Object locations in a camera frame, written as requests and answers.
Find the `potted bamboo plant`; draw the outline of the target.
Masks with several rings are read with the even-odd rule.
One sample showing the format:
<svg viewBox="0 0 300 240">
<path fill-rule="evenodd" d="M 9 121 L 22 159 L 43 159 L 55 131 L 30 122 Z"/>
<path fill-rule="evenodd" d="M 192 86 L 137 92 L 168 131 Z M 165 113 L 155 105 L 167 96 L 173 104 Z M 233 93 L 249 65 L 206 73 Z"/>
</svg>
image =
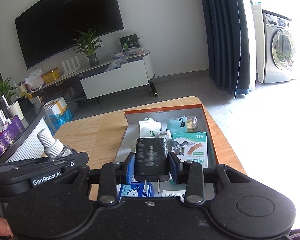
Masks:
<svg viewBox="0 0 300 240">
<path fill-rule="evenodd" d="M 78 33 L 80 33 L 81 36 L 78 39 L 74 39 L 76 42 L 75 51 L 88 57 L 89 66 L 98 66 L 100 61 L 96 51 L 103 46 L 103 41 L 98 37 L 97 31 L 89 29 L 87 32 L 78 31 Z"/>
</svg>

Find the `clear liquid refill bottle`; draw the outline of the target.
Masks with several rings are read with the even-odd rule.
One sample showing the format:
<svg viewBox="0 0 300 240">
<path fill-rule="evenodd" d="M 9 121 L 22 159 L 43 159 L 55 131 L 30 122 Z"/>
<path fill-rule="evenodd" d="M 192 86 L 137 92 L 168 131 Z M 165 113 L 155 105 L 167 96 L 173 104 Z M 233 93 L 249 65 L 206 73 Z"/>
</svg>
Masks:
<svg viewBox="0 0 300 240">
<path fill-rule="evenodd" d="M 55 139 L 48 129 L 42 129 L 37 137 L 44 147 L 44 153 L 50 159 L 60 159 L 72 154 L 77 154 L 77 151 L 69 145 L 64 145 L 59 139 Z"/>
</svg>

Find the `white router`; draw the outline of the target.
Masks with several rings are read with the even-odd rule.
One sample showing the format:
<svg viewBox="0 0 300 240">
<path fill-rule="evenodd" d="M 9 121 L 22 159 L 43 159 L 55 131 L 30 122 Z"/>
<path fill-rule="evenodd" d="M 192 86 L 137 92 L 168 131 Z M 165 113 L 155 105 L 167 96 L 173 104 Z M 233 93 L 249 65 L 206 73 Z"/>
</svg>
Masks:
<svg viewBox="0 0 300 240">
<path fill-rule="evenodd" d="M 75 73 L 81 68 L 78 56 L 75 56 L 74 58 L 71 57 L 70 59 L 63 61 L 62 66 L 64 69 L 62 77 Z"/>
</svg>

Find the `light blue toothpick holder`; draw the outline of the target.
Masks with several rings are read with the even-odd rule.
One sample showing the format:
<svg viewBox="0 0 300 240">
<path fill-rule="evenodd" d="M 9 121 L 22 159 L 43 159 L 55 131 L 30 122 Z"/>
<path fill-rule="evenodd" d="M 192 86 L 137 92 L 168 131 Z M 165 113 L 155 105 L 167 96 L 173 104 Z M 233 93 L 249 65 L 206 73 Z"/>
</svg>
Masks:
<svg viewBox="0 0 300 240">
<path fill-rule="evenodd" d="M 167 129 L 171 134 L 174 133 L 193 133 L 197 132 L 197 117 L 196 116 L 179 116 L 168 119 Z"/>
</svg>

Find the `teal bandage box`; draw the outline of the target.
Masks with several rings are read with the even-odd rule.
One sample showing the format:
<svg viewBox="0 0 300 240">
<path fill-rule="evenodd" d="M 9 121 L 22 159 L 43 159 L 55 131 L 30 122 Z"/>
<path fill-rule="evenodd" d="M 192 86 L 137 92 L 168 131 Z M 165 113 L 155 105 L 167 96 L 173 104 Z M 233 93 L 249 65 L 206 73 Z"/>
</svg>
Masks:
<svg viewBox="0 0 300 240">
<path fill-rule="evenodd" d="M 207 133 L 174 133 L 172 135 L 172 152 L 181 162 L 197 162 L 203 168 L 208 168 Z"/>
</svg>

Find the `white ribbed round cabinet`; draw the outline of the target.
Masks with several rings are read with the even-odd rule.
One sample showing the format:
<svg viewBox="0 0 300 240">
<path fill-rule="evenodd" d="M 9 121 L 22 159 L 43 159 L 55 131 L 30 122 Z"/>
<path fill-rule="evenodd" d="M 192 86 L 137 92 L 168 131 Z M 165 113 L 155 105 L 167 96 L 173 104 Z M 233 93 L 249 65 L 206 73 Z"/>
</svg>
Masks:
<svg viewBox="0 0 300 240">
<path fill-rule="evenodd" d="M 44 148 L 37 138 L 37 134 L 44 128 L 48 128 L 44 121 L 44 108 L 31 108 L 24 114 L 21 120 L 25 131 L 17 140 L 0 156 L 0 164 L 18 160 L 39 158 Z"/>
</svg>

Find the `white cardboard box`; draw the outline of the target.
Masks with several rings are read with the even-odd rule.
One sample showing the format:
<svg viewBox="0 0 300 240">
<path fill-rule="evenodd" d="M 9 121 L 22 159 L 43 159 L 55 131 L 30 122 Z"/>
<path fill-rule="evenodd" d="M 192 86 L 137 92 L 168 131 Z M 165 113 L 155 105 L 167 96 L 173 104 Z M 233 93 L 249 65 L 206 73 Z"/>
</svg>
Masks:
<svg viewBox="0 0 300 240">
<path fill-rule="evenodd" d="M 162 197 L 178 197 L 183 202 L 185 198 L 185 190 L 163 190 Z"/>
</svg>

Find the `blue floss pick box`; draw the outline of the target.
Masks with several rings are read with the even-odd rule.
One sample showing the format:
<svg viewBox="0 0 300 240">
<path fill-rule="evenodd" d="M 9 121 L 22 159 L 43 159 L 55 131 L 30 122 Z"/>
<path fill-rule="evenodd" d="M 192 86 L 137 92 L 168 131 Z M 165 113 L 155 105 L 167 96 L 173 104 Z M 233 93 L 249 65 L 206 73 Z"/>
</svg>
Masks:
<svg viewBox="0 0 300 240">
<path fill-rule="evenodd" d="M 116 186 L 118 199 L 121 201 L 123 197 L 154 197 L 155 192 L 151 183 L 145 185 L 140 182 L 133 182 L 129 185 L 120 184 Z"/>
</svg>

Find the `dark blue curtain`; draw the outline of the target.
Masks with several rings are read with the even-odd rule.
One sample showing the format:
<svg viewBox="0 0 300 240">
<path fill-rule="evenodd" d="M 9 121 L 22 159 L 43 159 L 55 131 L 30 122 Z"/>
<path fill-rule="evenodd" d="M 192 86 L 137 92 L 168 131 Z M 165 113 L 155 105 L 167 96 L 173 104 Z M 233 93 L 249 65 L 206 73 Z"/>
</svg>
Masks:
<svg viewBox="0 0 300 240">
<path fill-rule="evenodd" d="M 250 50 L 243 0 L 202 0 L 209 77 L 233 96 L 250 90 Z"/>
</svg>

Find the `black UGREEN charger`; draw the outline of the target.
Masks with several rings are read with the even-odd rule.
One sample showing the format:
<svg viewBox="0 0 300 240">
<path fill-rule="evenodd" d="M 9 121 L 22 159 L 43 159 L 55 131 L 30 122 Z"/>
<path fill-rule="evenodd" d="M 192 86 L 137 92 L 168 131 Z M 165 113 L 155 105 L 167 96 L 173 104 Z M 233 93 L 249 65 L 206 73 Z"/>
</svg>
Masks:
<svg viewBox="0 0 300 240">
<path fill-rule="evenodd" d="M 168 146 L 165 138 L 138 138 L 134 163 L 134 179 L 138 182 L 160 183 L 170 179 L 167 163 Z"/>
</svg>

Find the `black green display box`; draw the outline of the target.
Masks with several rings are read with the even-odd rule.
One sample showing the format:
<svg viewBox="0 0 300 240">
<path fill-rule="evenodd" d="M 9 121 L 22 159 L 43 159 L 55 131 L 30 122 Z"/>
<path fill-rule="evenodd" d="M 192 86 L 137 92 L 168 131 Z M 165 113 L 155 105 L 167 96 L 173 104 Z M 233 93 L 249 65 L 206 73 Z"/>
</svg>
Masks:
<svg viewBox="0 0 300 240">
<path fill-rule="evenodd" d="M 140 47 L 139 38 L 136 34 L 121 37 L 120 43 L 123 51 Z"/>
</svg>

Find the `white folding-prong charger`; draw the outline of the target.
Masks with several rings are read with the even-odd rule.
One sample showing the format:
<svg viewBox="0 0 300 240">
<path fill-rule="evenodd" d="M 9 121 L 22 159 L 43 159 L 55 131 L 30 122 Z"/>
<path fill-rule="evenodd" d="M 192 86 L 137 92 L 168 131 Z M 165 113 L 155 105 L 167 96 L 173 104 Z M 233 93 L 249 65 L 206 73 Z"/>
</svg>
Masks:
<svg viewBox="0 0 300 240">
<path fill-rule="evenodd" d="M 165 128 L 161 128 L 159 133 L 158 133 L 158 137 L 160 138 L 165 138 L 166 140 L 171 140 L 172 139 L 172 135 L 169 129 Z"/>
</svg>

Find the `yellow box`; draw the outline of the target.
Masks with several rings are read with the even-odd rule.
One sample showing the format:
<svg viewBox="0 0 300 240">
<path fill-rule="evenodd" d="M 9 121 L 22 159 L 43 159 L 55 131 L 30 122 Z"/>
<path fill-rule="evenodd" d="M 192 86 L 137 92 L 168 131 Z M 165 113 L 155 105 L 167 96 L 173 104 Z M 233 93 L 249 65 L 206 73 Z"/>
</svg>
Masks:
<svg viewBox="0 0 300 240">
<path fill-rule="evenodd" d="M 61 73 L 60 73 L 60 70 L 58 67 L 55 67 L 55 68 L 42 74 L 45 84 L 56 81 L 60 76 L 61 76 Z"/>
</svg>

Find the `washing machine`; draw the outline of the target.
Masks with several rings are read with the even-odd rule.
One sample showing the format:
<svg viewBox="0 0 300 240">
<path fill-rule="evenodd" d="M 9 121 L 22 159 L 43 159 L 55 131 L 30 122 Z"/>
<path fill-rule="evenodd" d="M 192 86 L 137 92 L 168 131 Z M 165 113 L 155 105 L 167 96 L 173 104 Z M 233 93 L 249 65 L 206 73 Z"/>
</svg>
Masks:
<svg viewBox="0 0 300 240">
<path fill-rule="evenodd" d="M 251 6 L 256 40 L 256 74 L 259 83 L 282 83 L 293 79 L 295 42 L 292 19 Z"/>
</svg>

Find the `white plastic bag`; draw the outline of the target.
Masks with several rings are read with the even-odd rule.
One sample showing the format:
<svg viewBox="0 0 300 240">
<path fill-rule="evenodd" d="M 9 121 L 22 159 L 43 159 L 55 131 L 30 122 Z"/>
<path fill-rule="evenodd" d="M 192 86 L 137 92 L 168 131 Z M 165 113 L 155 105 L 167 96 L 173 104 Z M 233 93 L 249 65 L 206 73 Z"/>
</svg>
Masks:
<svg viewBox="0 0 300 240">
<path fill-rule="evenodd" d="M 25 83 L 30 90 L 35 90 L 44 85 L 43 72 L 41 69 L 32 71 L 28 77 L 25 78 Z"/>
</svg>

